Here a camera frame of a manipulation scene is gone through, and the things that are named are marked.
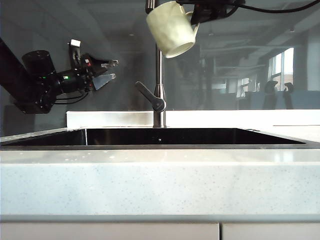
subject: black sink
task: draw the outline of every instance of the black sink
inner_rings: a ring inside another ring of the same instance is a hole
[[[315,142],[239,128],[99,128],[3,142],[2,149],[318,148]]]

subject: cable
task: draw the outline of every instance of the cable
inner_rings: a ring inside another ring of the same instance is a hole
[[[83,99],[85,99],[86,98],[86,96],[88,96],[88,92],[86,93],[86,95],[84,95],[82,98],[80,98],[79,100],[77,100],[77,101],[73,101],[73,102],[56,102],[56,103],[54,103],[55,105],[69,105],[69,104],[75,104],[75,103],[78,103],[78,102],[80,102],[81,100],[83,100]]]
[[[84,96],[84,94],[80,95],[80,96],[74,96],[74,97],[67,97],[67,98],[57,98],[56,100],[71,100],[71,99],[79,99],[82,98]]]
[[[230,5],[235,6],[235,7],[239,7],[239,8],[243,8],[243,9],[249,9],[249,10],[253,10],[253,11],[257,11],[257,12],[267,13],[267,14],[288,14],[288,13],[296,13],[296,12],[306,10],[308,8],[313,7],[314,5],[316,5],[318,3],[320,3],[320,0],[315,0],[309,4],[301,6],[301,7],[292,8],[292,9],[283,9],[283,10],[262,9],[262,8],[258,8],[258,7],[247,6],[247,5],[236,4],[236,3],[230,3]]]
[[[176,1],[178,4],[212,4],[218,3],[218,4],[224,4],[224,5],[229,5],[229,6],[234,6],[238,8],[243,8],[243,9],[249,9],[257,12],[262,12],[262,13],[267,13],[267,14],[287,14],[287,13],[295,13],[295,12],[300,12],[303,10],[306,10],[308,8],[313,7],[314,5],[320,3],[320,0],[314,0],[311,3],[298,7],[298,8],[292,8],[292,9],[283,9],[283,10],[270,10],[270,9],[263,9],[263,8],[258,8],[258,7],[253,7],[253,6],[247,6],[243,4],[237,4],[237,3],[227,3],[223,1]]]
[[[230,17],[232,14],[234,14],[234,13],[238,10],[238,8],[239,8],[238,6],[234,6],[234,7],[225,15],[225,17],[226,17],[226,18]]]

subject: cabinet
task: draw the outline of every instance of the cabinet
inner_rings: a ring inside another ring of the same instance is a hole
[[[235,223],[222,225],[223,240],[319,240],[320,223]]]
[[[1,240],[219,240],[214,223],[1,223]]]

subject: stainless steel faucet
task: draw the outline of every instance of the stainless steel faucet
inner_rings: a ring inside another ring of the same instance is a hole
[[[156,6],[157,0],[145,1],[145,12],[149,14]],[[137,89],[149,100],[153,108],[153,127],[166,128],[166,95],[164,89],[164,57],[160,49],[156,46],[156,77],[154,94],[140,81],[135,83]]]

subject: sink basin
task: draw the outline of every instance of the sink basin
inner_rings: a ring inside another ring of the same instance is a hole
[[[3,142],[2,149],[318,148],[315,142],[239,128],[97,128]]]

